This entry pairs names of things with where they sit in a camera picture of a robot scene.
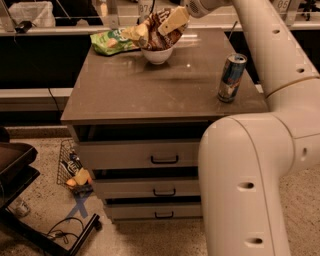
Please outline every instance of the bowl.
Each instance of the bowl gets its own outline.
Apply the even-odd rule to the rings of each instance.
[[[173,47],[163,50],[163,51],[148,51],[146,49],[141,49],[144,57],[154,65],[160,65],[164,63],[172,54]]]

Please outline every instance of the drawer front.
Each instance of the drawer front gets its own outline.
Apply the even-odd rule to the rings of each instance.
[[[130,219],[174,219],[202,217],[200,202],[178,202],[161,204],[104,205],[108,218],[114,221]]]
[[[94,180],[93,190],[98,198],[173,197],[200,195],[197,178]]]
[[[197,166],[199,140],[81,143],[76,150],[89,170]]]

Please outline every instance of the cabinet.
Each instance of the cabinet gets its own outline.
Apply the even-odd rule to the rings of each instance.
[[[217,99],[232,52],[209,28],[188,29],[159,66],[140,51],[89,51],[61,121],[112,221],[202,216],[202,134],[224,116],[268,111],[247,72],[233,103]]]

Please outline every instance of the blue can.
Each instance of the blue can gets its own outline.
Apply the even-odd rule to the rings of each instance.
[[[223,68],[218,98],[223,102],[232,102],[237,95],[242,74],[246,68],[247,57],[240,53],[228,56]]]

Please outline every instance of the gray dresser top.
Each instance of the gray dresser top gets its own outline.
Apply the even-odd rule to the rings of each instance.
[[[69,98],[63,124],[214,120],[267,112],[247,72],[236,99],[220,102],[224,63],[234,50],[220,29],[187,29],[162,65],[140,51],[100,56],[91,48]]]

